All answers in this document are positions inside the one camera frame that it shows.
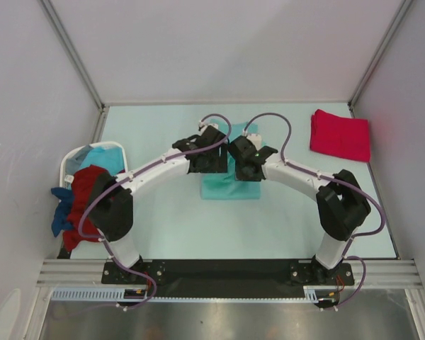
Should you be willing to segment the teal t-shirt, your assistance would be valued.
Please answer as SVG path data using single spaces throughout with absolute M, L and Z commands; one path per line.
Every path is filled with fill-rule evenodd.
M 210 122 L 218 124 L 221 132 L 228 131 L 225 122 L 219 120 Z M 247 123 L 231 124 L 230 142 L 241 135 Z M 258 125 L 252 123 L 247 132 L 259 133 Z M 261 197 L 261 186 L 259 182 L 236 180 L 235 160 L 227 153 L 227 173 L 205 174 L 201 180 L 200 196 L 203 200 L 258 200 Z

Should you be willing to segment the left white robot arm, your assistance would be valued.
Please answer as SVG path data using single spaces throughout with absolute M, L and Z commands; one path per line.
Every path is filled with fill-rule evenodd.
M 111 176 L 101 174 L 94 182 L 85 210 L 118 262 L 118 275 L 127 283 L 141 278 L 141 256 L 132 239 L 134 203 L 152 189 L 187 174 L 227 172 L 229 139 L 215 123 L 202 124 L 197 135 L 181 139 L 159 158 L 138 169 Z

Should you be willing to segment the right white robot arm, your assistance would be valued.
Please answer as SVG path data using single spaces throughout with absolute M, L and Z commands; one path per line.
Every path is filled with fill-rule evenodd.
M 314 255 L 312 275 L 318 283 L 331 283 L 338 276 L 337 266 L 352 235 L 371 212 L 356 177 L 347 170 L 323 174 L 288 161 L 272 147 L 257 149 L 249 136 L 233 140 L 228 152 L 235 161 L 236 180 L 275 181 L 316 202 L 324 236 Z

